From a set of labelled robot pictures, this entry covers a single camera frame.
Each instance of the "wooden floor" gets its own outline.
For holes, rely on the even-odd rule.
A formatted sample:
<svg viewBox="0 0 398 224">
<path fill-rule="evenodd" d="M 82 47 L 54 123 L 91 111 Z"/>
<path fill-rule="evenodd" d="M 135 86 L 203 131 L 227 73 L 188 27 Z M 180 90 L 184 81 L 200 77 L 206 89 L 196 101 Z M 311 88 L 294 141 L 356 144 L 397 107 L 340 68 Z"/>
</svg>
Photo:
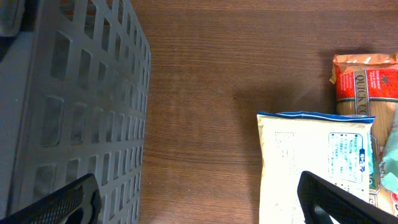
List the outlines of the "wooden floor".
<svg viewBox="0 0 398 224">
<path fill-rule="evenodd" d="M 333 113 L 334 54 L 398 51 L 396 0 L 132 4 L 152 51 L 140 223 L 257 223 L 256 113 Z"/>
</svg>

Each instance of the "pasta package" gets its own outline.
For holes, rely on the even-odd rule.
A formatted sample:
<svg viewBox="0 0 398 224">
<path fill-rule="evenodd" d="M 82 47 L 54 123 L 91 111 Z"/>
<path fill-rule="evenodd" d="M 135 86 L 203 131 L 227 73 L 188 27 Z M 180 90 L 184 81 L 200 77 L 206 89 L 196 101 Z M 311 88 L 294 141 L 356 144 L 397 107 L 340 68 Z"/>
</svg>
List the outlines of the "pasta package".
<svg viewBox="0 0 398 224">
<path fill-rule="evenodd" d="M 376 117 L 371 130 L 374 169 L 369 176 L 369 203 L 398 216 L 398 196 L 381 185 L 378 168 L 398 102 L 398 54 L 335 55 L 330 81 L 336 84 L 338 114 Z"/>
</svg>

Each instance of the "nutrition label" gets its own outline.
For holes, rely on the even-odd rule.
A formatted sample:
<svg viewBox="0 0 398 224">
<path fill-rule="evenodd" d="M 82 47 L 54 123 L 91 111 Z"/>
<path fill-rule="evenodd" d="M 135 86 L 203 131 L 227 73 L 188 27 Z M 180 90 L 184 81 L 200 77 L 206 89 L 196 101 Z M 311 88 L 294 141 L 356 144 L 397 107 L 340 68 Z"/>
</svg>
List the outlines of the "nutrition label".
<svg viewBox="0 0 398 224">
<path fill-rule="evenodd" d="M 365 169 L 363 138 L 353 133 L 329 134 L 329 175 L 362 183 Z"/>
</svg>

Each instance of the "orange package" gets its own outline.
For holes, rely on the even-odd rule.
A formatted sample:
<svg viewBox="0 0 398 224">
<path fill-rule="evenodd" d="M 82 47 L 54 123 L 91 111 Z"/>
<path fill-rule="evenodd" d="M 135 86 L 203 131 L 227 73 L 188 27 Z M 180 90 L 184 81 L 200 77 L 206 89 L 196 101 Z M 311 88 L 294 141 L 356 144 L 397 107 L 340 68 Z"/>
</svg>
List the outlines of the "orange package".
<svg viewBox="0 0 398 224">
<path fill-rule="evenodd" d="M 372 126 L 374 172 L 369 181 L 369 203 L 398 216 L 398 196 L 381 185 L 379 170 L 398 102 L 398 53 L 335 55 L 330 81 L 336 84 L 339 114 L 376 116 Z"/>
</svg>

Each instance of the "spaghetti package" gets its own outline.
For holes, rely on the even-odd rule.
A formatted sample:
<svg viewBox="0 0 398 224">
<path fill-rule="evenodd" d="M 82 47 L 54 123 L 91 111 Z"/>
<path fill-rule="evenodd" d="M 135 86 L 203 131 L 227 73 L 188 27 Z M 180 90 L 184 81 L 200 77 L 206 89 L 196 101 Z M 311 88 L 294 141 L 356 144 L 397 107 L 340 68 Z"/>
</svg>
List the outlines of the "spaghetti package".
<svg viewBox="0 0 398 224">
<path fill-rule="evenodd" d="M 335 55 L 330 81 L 336 84 L 339 114 L 376 116 L 371 131 L 374 169 L 369 177 L 369 203 L 397 216 L 398 196 L 381 185 L 378 168 L 398 102 L 398 54 Z"/>
</svg>

